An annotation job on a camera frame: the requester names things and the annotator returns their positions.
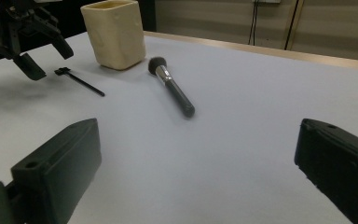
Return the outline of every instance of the small black brush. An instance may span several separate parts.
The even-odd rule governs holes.
[[[167,62],[165,61],[165,59],[162,57],[155,57],[150,59],[149,72],[152,75],[158,77],[161,83],[167,87],[168,91],[176,100],[176,103],[179,104],[183,114],[186,117],[191,118],[194,115],[196,109],[171,77],[170,73],[167,70]]]

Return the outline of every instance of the white table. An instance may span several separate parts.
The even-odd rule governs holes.
[[[0,180],[66,126],[99,121],[103,164],[73,224],[349,223],[295,166],[299,125],[319,119],[358,136],[358,70],[147,36],[127,71],[99,66],[87,35],[30,51],[37,82],[0,61]],[[163,56],[196,107],[186,119],[148,74]],[[54,70],[106,93],[100,97]]]

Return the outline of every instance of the silver ferrule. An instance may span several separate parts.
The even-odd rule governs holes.
[[[164,65],[160,65],[156,68],[156,75],[164,86],[167,81],[172,80],[170,73]]]

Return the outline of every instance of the wall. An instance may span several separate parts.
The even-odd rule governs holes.
[[[255,44],[282,49],[296,0],[260,4]],[[252,0],[156,0],[157,31],[247,44]],[[358,0],[304,0],[291,50],[358,59]]]

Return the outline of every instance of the robotic hand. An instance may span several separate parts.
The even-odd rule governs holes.
[[[0,54],[13,62],[30,79],[45,77],[45,72],[27,54],[21,54],[19,35],[46,35],[64,59],[74,55],[57,28],[58,20],[45,7],[60,0],[0,0]]]

